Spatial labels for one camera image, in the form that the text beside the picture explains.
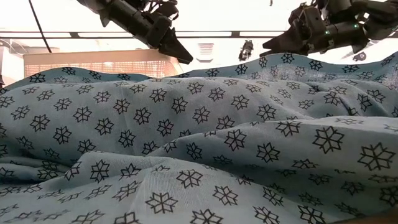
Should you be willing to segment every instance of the air vent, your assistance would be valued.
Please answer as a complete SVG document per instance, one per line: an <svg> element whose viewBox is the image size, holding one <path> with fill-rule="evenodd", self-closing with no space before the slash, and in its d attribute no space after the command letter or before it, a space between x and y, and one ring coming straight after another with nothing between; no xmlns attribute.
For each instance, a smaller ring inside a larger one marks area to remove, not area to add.
<svg viewBox="0 0 398 224"><path fill-rule="evenodd" d="M213 47L214 43L199 43L199 54L197 60L200 63L210 63L213 61Z"/></svg>

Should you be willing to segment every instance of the robotic arm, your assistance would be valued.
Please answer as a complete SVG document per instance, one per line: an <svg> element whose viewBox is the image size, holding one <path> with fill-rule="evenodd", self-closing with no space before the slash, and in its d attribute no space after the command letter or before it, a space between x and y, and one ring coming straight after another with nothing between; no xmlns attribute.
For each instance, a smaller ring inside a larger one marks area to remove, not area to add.
<svg viewBox="0 0 398 224"><path fill-rule="evenodd" d="M313 0L289 17L289 30L263 43L265 56L282 52L308 55L352 46L354 54L369 40L382 40L398 28L398 0Z"/></svg>
<svg viewBox="0 0 398 224"><path fill-rule="evenodd" d="M113 21L136 39L160 53L189 64L193 57L177 40L172 20L178 17L176 0L77 0L99 14L103 27Z"/></svg>

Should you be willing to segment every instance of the cable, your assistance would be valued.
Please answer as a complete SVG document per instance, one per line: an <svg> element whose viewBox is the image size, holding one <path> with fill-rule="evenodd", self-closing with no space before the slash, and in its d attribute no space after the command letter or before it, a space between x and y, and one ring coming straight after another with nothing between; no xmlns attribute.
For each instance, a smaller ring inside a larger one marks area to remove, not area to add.
<svg viewBox="0 0 398 224"><path fill-rule="evenodd" d="M39 31L40 31L40 33L42 34L42 38L43 38L43 40L44 40L45 46L47 47L47 50L49 50L49 52L52 53L51 48L50 48L50 46L49 46L49 43L47 43L47 40L46 40L45 37L44 37L44 33L43 33L43 30L42 30L42 26L40 26L39 20L38 20L38 18L37 18L37 15L36 15L35 9L33 8L33 4L32 4L32 1L31 1L31 0L29 0L29 4L30 4L30 8L32 9L33 16L35 17L37 27L39 28Z"/></svg>

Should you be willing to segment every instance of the cloth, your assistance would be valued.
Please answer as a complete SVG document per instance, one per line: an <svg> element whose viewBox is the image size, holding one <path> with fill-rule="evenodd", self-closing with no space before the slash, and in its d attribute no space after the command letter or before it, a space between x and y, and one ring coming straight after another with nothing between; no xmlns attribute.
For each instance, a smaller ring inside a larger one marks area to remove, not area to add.
<svg viewBox="0 0 398 224"><path fill-rule="evenodd" d="M0 223L326 223L398 201L398 57L170 78L57 68L0 96Z"/></svg>

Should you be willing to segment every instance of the patterned fabric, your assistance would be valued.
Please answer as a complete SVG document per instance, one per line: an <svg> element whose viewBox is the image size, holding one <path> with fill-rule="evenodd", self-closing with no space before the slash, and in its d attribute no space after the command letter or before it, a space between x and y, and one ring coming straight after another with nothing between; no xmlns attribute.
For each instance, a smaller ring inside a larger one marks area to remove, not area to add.
<svg viewBox="0 0 398 224"><path fill-rule="evenodd" d="M0 223L326 223L398 202L398 57L1 90Z"/></svg>

